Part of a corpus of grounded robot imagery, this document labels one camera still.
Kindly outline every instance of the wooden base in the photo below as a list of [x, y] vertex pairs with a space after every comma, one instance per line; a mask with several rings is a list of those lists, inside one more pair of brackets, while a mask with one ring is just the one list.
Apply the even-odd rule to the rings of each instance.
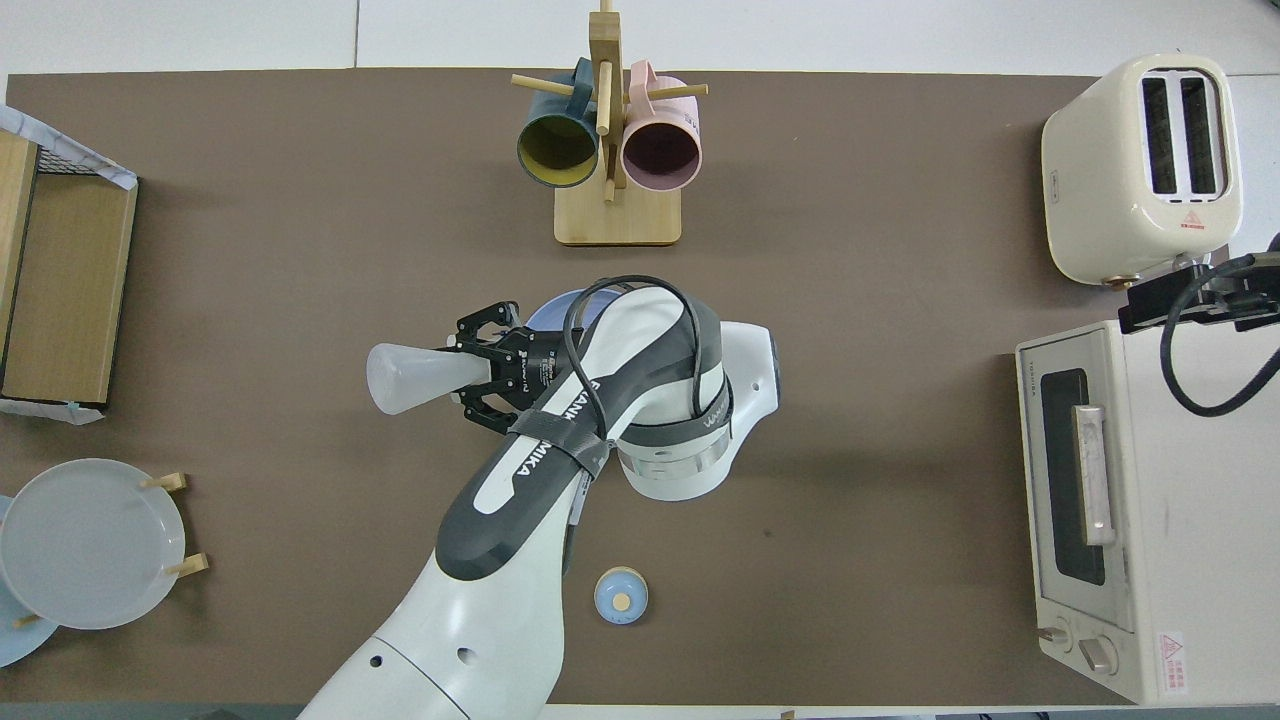
[[556, 191], [561, 245], [671, 245], [680, 240], [680, 191], [653, 192], [635, 183], [604, 200], [604, 163], [586, 182]]

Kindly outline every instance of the warning label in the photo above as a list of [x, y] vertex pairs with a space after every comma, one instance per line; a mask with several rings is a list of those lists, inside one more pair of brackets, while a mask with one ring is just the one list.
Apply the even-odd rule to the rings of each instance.
[[1181, 633], [1156, 635], [1160, 653], [1160, 687], [1165, 694], [1187, 694], [1187, 647]]
[[1183, 218], [1180, 227], [1190, 228], [1193, 231], [1202, 231], [1204, 229], [1204, 223], [1201, 222], [1199, 215], [1196, 214], [1196, 210], [1192, 210], [1190, 213], [1187, 213], [1185, 218]]

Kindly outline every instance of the oven window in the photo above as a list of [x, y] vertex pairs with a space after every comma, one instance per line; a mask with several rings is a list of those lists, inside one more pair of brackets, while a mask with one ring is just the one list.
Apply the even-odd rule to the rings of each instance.
[[1041, 378], [1048, 500], [1052, 507], [1057, 570], [1078, 580], [1101, 585], [1106, 582], [1102, 548], [1084, 544], [1083, 498], [1071, 419], [1073, 406], [1088, 404], [1089, 380], [1084, 370], [1062, 370]]

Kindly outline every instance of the oven handle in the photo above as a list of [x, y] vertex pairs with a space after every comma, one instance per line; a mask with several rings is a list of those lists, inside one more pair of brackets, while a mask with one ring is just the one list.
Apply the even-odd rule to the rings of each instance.
[[1080, 507], [1084, 509], [1084, 544], [1089, 546], [1116, 542], [1116, 530], [1111, 527], [1106, 442], [1102, 439], [1105, 415], [1101, 405], [1071, 407], [1075, 468], [1080, 480]]

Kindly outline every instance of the toaster oven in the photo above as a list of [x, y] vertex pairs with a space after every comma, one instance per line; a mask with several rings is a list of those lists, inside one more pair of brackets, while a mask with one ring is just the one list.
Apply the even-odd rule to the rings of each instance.
[[[1018, 346], [1039, 647], [1140, 705], [1277, 702], [1280, 382], [1199, 418], [1158, 345], [1112, 320]], [[1184, 324], [1174, 363], [1219, 402], [1277, 345]]]

